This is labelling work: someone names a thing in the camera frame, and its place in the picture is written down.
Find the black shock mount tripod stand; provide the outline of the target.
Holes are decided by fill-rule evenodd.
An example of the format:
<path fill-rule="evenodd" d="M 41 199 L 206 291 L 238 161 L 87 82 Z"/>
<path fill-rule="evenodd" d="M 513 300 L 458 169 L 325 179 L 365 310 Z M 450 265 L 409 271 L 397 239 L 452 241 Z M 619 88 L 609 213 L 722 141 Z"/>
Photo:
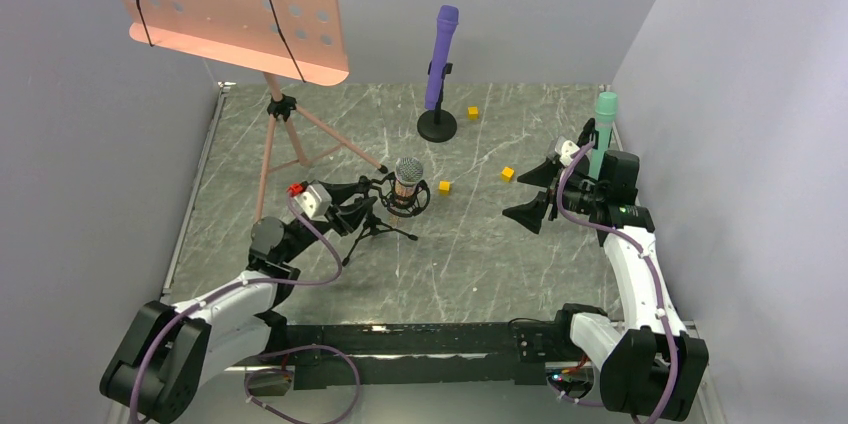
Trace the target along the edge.
<path fill-rule="evenodd" d="M 356 230 L 358 234 L 355 236 L 353 243 L 350 245 L 347 253 L 342 259 L 343 267 L 346 267 L 351 263 L 355 251 L 367 238 L 395 234 L 411 242 L 419 241 L 420 237 L 412 231 L 403 229 L 401 223 L 404 220 L 411 220 L 412 218 L 422 214 L 429 207 L 432 200 L 430 186 L 424 178 L 422 178 L 416 189 L 415 197 L 417 198 L 417 201 L 414 202 L 412 212 L 409 214 L 401 214 L 399 211 L 390 209 L 392 206 L 392 188 L 395 184 L 394 172 L 390 172 L 379 178 L 368 178 L 372 181 L 368 196 L 354 196 L 351 198 L 352 202 L 357 197 L 371 196 L 377 197 L 378 202 L 374 204 L 373 213 L 369 215 L 363 224 Z"/>

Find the glitter silver microphone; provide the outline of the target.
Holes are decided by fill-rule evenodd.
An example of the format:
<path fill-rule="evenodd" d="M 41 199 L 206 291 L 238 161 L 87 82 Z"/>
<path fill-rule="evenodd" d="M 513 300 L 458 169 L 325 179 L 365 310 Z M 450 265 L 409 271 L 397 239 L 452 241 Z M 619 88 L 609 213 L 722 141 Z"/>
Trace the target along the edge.
<path fill-rule="evenodd" d="M 395 184 L 392 188 L 391 210 L 399 211 L 401 214 L 412 212 L 418 183 L 422 180 L 424 173 L 423 164 L 414 157 L 400 158 L 395 166 Z"/>

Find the mint green microphone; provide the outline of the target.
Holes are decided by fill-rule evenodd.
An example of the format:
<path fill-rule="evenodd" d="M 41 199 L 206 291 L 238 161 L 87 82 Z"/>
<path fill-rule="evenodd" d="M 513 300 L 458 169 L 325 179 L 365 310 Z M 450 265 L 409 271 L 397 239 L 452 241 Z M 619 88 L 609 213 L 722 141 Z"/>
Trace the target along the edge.
<path fill-rule="evenodd" d="M 617 111 L 618 95 L 611 91 L 601 92 L 595 104 L 595 144 L 590 154 L 589 164 L 589 176 L 593 179 L 599 177 L 604 154 L 609 149 Z"/>

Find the black round-base clamp stand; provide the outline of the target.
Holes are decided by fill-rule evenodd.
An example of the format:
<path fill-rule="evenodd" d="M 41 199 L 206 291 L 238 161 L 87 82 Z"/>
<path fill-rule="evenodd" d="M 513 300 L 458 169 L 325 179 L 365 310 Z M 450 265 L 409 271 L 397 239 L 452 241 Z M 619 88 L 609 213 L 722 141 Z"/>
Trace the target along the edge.
<path fill-rule="evenodd" d="M 455 117 L 443 109 L 445 77 L 452 73 L 453 64 L 447 62 L 442 70 L 439 95 L 433 110 L 426 110 L 417 121 L 418 134 L 428 142 L 443 143 L 452 139 L 458 126 Z"/>

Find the purple microphone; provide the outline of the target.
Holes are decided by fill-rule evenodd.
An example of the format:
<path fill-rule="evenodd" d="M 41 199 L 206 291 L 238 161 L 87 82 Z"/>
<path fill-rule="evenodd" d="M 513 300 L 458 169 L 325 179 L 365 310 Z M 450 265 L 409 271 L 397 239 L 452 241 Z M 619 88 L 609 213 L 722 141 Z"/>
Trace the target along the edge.
<path fill-rule="evenodd" d="M 451 5 L 442 5 L 436 19 L 436 38 L 428 71 L 425 93 L 425 109 L 434 110 L 441 94 L 445 66 L 453 35 L 459 23 L 459 9 Z"/>

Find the black round-base clip stand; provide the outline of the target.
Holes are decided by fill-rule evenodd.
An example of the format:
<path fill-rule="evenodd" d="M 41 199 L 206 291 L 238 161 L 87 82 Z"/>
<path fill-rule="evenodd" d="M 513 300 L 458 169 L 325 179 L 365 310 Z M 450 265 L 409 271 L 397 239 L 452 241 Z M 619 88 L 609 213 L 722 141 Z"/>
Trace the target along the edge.
<path fill-rule="evenodd" d="M 596 140 L 596 119 L 589 118 L 584 124 L 582 131 L 578 137 L 577 145 L 579 148 L 583 148 L 589 144 L 591 147 L 584 155 L 584 160 L 587 164 L 591 162 L 591 156 L 593 149 L 595 148 L 595 140 Z"/>

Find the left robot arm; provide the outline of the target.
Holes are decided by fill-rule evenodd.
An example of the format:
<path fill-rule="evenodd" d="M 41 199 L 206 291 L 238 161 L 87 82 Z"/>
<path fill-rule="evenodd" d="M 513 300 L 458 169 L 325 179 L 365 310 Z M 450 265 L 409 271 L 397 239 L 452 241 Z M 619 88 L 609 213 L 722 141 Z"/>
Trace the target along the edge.
<path fill-rule="evenodd" d="M 289 187 L 289 222 L 260 218 L 251 229 L 247 267 L 229 282 L 176 304 L 153 300 L 136 313 L 99 383 L 102 396 L 129 408 L 138 423 L 172 423 L 199 388 L 285 337 L 276 306 L 297 286 L 322 286 L 343 268 L 326 235 L 352 233 L 372 214 L 371 181 L 301 182 Z"/>

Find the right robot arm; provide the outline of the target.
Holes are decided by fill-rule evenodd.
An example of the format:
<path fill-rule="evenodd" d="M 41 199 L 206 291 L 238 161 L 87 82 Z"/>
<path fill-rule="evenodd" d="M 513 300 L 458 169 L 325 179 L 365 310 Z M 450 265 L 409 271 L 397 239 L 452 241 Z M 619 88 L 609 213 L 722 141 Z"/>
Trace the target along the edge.
<path fill-rule="evenodd" d="M 598 177 L 573 142 L 551 152 L 518 182 L 539 187 L 536 197 L 504 216 L 537 234 L 544 219 L 563 216 L 596 231 L 616 279 L 624 313 L 616 328 L 607 314 L 566 304 L 559 320 L 565 337 L 596 369 L 601 405 L 613 412 L 683 422 L 690 414 L 709 361 L 704 340 L 692 336 L 668 293 L 650 211 L 637 205 L 638 156 L 605 152 Z"/>

